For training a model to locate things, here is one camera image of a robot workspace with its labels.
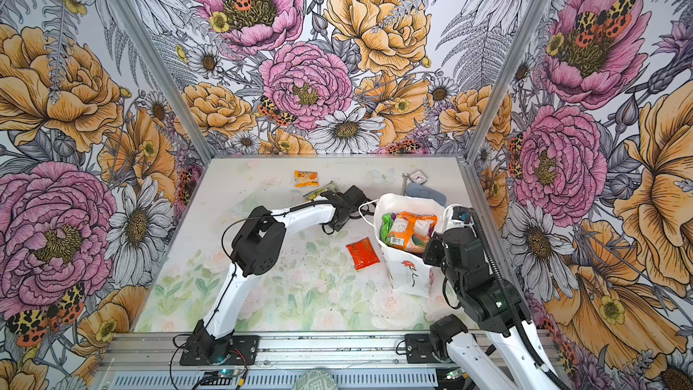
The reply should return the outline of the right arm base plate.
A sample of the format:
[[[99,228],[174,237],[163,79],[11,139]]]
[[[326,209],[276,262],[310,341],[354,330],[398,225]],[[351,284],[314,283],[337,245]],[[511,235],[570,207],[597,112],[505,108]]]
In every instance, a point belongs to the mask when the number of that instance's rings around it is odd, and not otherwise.
[[[408,364],[445,364],[448,359],[440,357],[431,343],[429,334],[408,333],[404,335],[404,351]]]

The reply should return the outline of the red snack packet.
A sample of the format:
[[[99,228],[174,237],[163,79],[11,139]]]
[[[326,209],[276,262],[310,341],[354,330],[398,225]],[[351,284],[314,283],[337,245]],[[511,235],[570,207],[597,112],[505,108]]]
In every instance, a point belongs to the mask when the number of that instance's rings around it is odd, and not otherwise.
[[[357,271],[380,263],[369,238],[363,238],[346,246]]]

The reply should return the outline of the orange snack bag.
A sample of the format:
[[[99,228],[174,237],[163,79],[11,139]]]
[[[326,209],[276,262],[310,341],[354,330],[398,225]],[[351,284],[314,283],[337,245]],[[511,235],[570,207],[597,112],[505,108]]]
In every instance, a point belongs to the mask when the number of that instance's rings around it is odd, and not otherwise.
[[[409,212],[392,214],[393,225],[386,245],[422,255],[431,240],[438,218],[435,215],[417,215]]]

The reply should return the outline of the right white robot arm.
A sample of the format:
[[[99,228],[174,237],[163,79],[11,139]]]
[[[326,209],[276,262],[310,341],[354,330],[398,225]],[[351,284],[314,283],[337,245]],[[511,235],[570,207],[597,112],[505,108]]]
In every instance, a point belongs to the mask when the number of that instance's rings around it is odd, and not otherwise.
[[[431,325],[432,353],[461,368],[478,389],[565,389],[536,327],[521,310],[522,299],[487,260],[487,248],[472,227],[455,227],[433,235],[424,260],[442,270],[458,305],[485,332],[505,367],[491,359],[453,314]]]

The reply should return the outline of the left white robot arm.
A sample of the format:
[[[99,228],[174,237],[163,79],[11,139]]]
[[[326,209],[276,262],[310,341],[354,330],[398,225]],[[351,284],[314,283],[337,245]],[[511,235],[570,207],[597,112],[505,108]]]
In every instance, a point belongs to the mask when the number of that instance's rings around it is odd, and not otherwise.
[[[233,342],[238,316],[260,277],[277,263],[285,238],[315,226],[338,232],[368,204],[364,191],[352,186],[345,192],[324,191],[288,209],[254,208],[225,251],[227,278],[214,306],[187,338],[182,364],[222,365],[240,357]]]

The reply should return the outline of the bright green snack bag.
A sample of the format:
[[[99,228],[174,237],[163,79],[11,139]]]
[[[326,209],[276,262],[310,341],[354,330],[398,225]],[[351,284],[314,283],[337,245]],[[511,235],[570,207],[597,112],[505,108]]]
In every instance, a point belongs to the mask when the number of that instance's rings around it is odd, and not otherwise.
[[[392,213],[386,213],[384,216],[382,216],[381,219],[381,227],[379,231],[379,239],[386,244],[388,236],[390,234],[390,231],[392,229],[393,225],[393,214]]]

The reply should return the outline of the green yellow candy bag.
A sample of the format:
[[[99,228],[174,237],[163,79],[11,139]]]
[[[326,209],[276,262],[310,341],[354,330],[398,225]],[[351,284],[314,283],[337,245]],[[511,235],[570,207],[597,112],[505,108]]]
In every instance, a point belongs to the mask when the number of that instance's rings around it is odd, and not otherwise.
[[[313,191],[309,191],[306,194],[303,195],[304,200],[315,200],[323,193],[326,191],[332,191],[332,192],[339,192],[339,187],[337,187],[337,184],[335,182],[329,182],[318,189],[315,189]]]

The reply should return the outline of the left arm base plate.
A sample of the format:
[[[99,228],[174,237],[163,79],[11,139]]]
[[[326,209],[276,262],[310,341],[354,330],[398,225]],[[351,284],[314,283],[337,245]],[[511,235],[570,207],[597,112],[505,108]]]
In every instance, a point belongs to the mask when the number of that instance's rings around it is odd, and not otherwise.
[[[222,339],[188,337],[184,344],[180,365],[252,366],[256,362],[259,336],[227,336]]]

